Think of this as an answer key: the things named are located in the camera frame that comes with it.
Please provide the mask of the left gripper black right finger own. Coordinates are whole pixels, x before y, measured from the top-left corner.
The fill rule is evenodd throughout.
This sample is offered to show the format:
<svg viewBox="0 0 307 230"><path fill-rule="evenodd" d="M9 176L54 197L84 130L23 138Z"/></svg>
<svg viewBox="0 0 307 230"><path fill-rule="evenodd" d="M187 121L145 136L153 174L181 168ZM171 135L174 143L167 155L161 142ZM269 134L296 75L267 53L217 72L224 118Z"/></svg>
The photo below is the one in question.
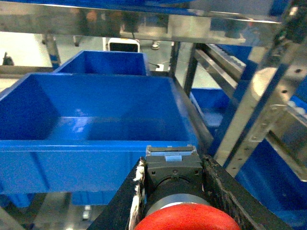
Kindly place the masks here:
<svg viewBox="0 0 307 230"><path fill-rule="evenodd" d="M232 217L242 230L290 230L211 156L202 157L203 187L207 201Z"/></svg>

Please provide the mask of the left gripper black left finger own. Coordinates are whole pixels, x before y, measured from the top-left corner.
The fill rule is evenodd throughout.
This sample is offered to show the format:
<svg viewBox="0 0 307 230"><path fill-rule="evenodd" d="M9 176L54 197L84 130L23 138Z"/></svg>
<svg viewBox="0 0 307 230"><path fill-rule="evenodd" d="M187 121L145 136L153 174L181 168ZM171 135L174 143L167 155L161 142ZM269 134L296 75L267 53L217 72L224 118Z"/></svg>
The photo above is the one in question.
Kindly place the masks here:
<svg viewBox="0 0 307 230"><path fill-rule="evenodd" d="M89 230L133 230L141 221L145 202L145 159L140 157Z"/></svg>

